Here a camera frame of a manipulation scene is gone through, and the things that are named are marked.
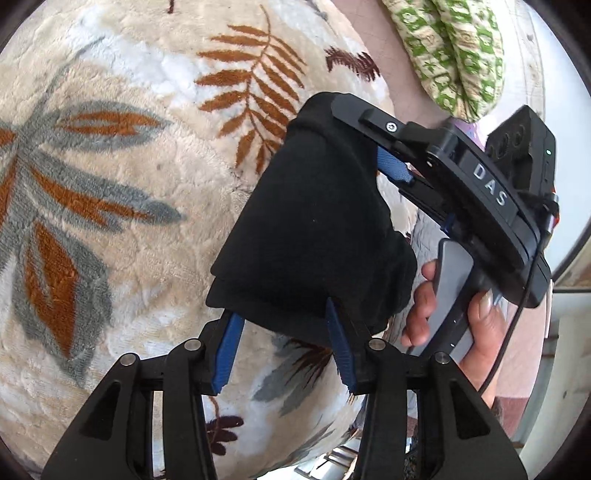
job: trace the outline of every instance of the pillow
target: pillow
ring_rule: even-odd
[[[421,84],[445,111],[476,122],[497,103],[504,80],[495,14],[484,0],[382,0]]]

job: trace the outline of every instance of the white wall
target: white wall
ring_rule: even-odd
[[[530,479],[556,454],[591,390],[591,310],[560,318],[556,357],[540,413],[520,457]]]
[[[530,8],[544,69],[545,123],[556,137],[560,224],[545,252],[555,270],[591,216],[591,98],[569,56]]]

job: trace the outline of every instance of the handle grip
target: handle grip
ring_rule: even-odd
[[[492,287],[490,278],[460,244],[442,239],[433,282],[437,309],[428,320],[429,338],[407,353],[428,358],[436,352],[445,352],[459,363],[474,343],[467,318],[468,305],[474,295]]]

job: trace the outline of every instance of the finger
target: finger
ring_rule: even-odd
[[[505,318],[492,305],[492,292],[475,295],[468,307],[468,323],[476,350],[486,358],[496,358],[506,332]]]
[[[417,316],[429,318],[437,308],[437,297],[433,290],[433,282],[426,281],[421,283],[414,291],[414,310]]]
[[[428,263],[425,263],[421,268],[421,273],[423,277],[427,280],[433,280],[435,278],[435,272],[437,270],[437,260],[432,260]]]
[[[411,345],[422,345],[429,338],[430,317],[437,307],[435,292],[431,282],[422,283],[414,292],[414,305],[407,316],[405,334]]]
[[[410,338],[408,337],[408,334],[406,333],[406,327],[402,331],[402,336],[400,337],[400,343],[402,344],[403,347],[406,347],[406,348],[413,346],[413,343],[410,341]]]
[[[475,388],[480,388],[488,376],[506,332],[505,318],[499,307],[492,306],[487,294],[476,295],[468,307],[474,344],[460,362],[460,368]]]

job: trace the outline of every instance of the beige blanket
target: beige blanket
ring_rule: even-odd
[[[325,0],[48,0],[0,53],[0,434],[32,471],[120,355],[217,318],[210,265],[324,90],[392,112]],[[244,479],[342,443],[361,399],[330,351],[247,323],[204,406],[218,475]]]

